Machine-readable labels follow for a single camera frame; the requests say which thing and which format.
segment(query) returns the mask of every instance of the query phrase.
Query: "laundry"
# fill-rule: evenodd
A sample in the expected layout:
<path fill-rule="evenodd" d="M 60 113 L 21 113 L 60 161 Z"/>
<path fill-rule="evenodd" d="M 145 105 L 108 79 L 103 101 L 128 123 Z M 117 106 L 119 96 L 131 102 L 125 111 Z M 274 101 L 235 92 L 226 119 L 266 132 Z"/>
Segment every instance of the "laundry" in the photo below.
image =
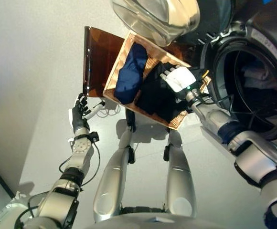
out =
<path fill-rule="evenodd" d="M 142 81 L 147 62 L 145 48 L 137 43 L 131 46 L 124 66 L 119 70 L 114 96 L 122 103 L 133 102 Z"/>
<path fill-rule="evenodd" d="M 242 68 L 245 77 L 244 87 L 257 89 L 276 89 L 277 83 L 261 61 L 254 61 Z"/>
<path fill-rule="evenodd" d="M 165 70 L 173 67 L 170 63 L 159 62 L 148 74 L 141 86 L 136 106 L 152 115 L 156 113 L 168 123 L 187 107 L 185 101 L 177 101 L 168 84 L 160 77 Z"/>

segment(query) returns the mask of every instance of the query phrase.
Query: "gray floor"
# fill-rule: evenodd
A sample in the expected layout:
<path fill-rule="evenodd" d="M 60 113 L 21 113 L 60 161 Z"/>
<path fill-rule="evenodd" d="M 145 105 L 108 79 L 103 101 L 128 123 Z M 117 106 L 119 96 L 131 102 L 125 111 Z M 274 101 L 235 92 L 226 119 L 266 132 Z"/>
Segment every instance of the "gray floor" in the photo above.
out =
<path fill-rule="evenodd" d="M 0 1 L 0 173 L 13 191 L 33 195 L 50 189 L 60 175 L 59 164 L 71 153 L 67 109 L 82 88 L 88 25 L 121 37 L 127 33 L 109 0 Z M 107 108 L 89 122 L 100 136 L 101 167 L 80 195 L 74 229 L 93 223 L 97 184 L 125 127 L 124 109 L 112 103 Z M 195 116 L 187 117 L 180 133 L 195 183 L 198 217 L 229 228 L 264 228 L 258 191 L 203 137 Z M 162 156 L 167 137 L 164 127 L 138 116 L 137 161 L 128 167 L 124 206 L 164 203 L 167 163 Z M 94 156 L 88 176 L 96 165 Z"/>

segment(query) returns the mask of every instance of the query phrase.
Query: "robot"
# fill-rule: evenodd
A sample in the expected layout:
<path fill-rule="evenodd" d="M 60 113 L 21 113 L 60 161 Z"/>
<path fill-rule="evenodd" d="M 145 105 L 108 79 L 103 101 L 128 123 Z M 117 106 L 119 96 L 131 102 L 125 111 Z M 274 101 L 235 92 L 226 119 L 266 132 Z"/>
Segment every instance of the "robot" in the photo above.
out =
<path fill-rule="evenodd" d="M 200 37 L 190 39 L 204 42 Z M 167 82 L 170 82 L 168 84 L 176 97 L 186 100 L 188 107 L 199 117 L 203 128 L 215 140 L 226 145 L 235 157 L 234 166 L 237 172 L 248 184 L 261 189 L 261 197 L 268 206 L 264 216 L 265 225 L 270 229 L 277 228 L 277 146 L 234 119 L 231 108 L 223 109 L 219 105 L 223 100 L 230 100 L 232 104 L 233 97 L 227 96 L 216 101 L 209 94 L 200 93 L 197 87 L 186 85 L 180 88 L 180 85 L 184 84 L 180 83 L 182 77 L 177 77 L 178 69 L 173 68 L 163 73 L 163 77 L 173 78 Z M 83 94 L 78 96 L 70 112 L 75 135 L 71 140 L 73 154 L 68 159 L 63 174 L 40 205 L 32 208 L 28 206 L 18 215 L 14 228 L 72 227 L 79 204 L 77 198 L 94 152 L 93 144 L 99 140 L 97 132 L 90 132 L 87 121 L 104 105 L 104 102 L 101 102 L 89 109 L 87 98 Z M 120 139 L 117 151 L 104 170 L 94 198 L 96 224 L 89 228 L 220 228 L 195 218 L 196 199 L 192 175 L 182 149 L 181 136 L 175 130 L 169 131 L 164 151 L 164 160 L 169 163 L 164 208 L 122 207 L 127 166 L 135 162 L 135 152 L 131 145 L 131 136 L 136 130 L 135 115 L 132 111 L 126 110 L 126 118 L 127 128 Z M 22 216 L 28 211 L 32 217 L 22 221 Z"/>

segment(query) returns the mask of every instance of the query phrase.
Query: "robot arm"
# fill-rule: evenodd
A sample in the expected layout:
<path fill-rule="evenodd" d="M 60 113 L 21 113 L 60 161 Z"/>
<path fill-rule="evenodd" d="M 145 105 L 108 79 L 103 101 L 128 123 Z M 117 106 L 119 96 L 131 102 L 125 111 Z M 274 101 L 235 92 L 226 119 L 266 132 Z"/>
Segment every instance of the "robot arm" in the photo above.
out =
<path fill-rule="evenodd" d="M 261 189 L 267 206 L 265 225 L 277 228 L 277 146 L 246 130 L 208 95 L 192 89 L 187 93 L 186 100 L 202 124 L 223 144 L 227 144 L 228 150 L 235 156 L 237 172 L 250 185 Z"/>
<path fill-rule="evenodd" d="M 89 110 L 86 104 L 86 97 L 80 94 L 71 110 L 71 122 L 75 134 L 73 144 L 71 144 L 73 154 L 63 174 L 39 205 L 35 217 L 24 224 L 25 229 L 68 229 L 72 227 L 79 204 L 77 197 L 93 155 L 92 143 L 99 140 L 96 132 L 90 133 L 87 119 L 105 105 L 101 102 Z"/>

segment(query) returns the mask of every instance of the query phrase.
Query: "wooden tray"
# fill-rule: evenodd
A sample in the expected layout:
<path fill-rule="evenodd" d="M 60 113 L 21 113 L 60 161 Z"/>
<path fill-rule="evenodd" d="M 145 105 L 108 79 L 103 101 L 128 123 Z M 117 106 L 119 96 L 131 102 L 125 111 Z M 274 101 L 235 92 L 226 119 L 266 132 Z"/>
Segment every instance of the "wooden tray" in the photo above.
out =
<path fill-rule="evenodd" d="M 170 53 L 166 52 L 159 46 L 155 45 L 154 43 L 148 41 L 144 37 L 136 34 L 133 31 L 129 31 L 127 34 L 124 43 L 119 51 L 119 54 L 116 58 L 116 61 L 112 67 L 111 73 L 108 77 L 107 83 L 105 85 L 105 89 L 103 91 L 103 96 L 116 102 L 119 103 L 120 105 L 126 107 L 127 109 L 140 113 L 148 118 L 151 118 L 152 120 L 167 126 L 171 129 L 178 129 L 178 127 L 181 125 L 182 120 L 185 118 L 187 115 L 186 111 L 181 112 L 177 117 L 175 117 L 170 123 L 166 122 L 162 118 L 158 117 L 156 114 L 149 115 L 147 112 L 143 111 L 139 107 L 135 106 L 135 102 L 139 98 L 140 91 L 137 93 L 134 101 L 130 104 L 121 104 L 117 98 L 114 97 L 114 90 L 116 87 L 117 79 L 118 79 L 118 73 L 119 70 L 124 66 L 126 58 L 128 56 L 128 53 L 130 51 L 130 48 L 132 44 L 136 42 L 144 46 L 144 48 L 147 51 L 148 54 L 148 59 L 145 65 L 145 70 L 143 73 L 143 80 L 146 78 L 148 73 L 157 65 L 159 61 L 162 63 L 169 62 L 173 65 L 182 65 L 185 67 L 190 67 L 189 64 L 179 60 L 175 56 L 171 55 Z"/>

